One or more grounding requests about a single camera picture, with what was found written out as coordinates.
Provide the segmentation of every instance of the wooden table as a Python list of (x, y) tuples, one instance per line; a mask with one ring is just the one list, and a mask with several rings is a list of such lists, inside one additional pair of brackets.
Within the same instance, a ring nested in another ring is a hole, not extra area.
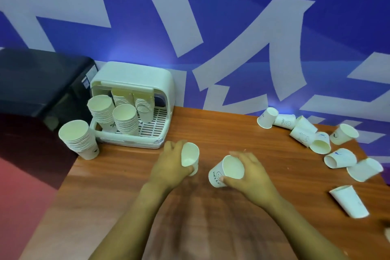
[[(334, 129), (318, 127), (328, 133)], [(240, 193), (213, 188), (208, 182), (209, 170), (229, 150), (244, 149), (263, 163), (281, 195), (351, 259), (390, 259), (390, 243), (383, 235), (390, 221), (390, 191), (382, 178), (359, 183), (345, 169), (329, 169), (323, 155), (289, 133), (279, 127), (262, 129), (254, 116), (176, 107), (167, 140), (197, 144), (199, 171), (161, 207), (144, 259), (296, 259), (263, 210)], [(358, 159), (365, 158), (355, 141), (344, 147)], [(77, 159), (22, 260), (87, 259), (135, 199), (161, 151), (108, 144), (100, 148), (94, 160)], [(369, 217), (348, 217), (328, 194), (348, 184), (356, 189)]]

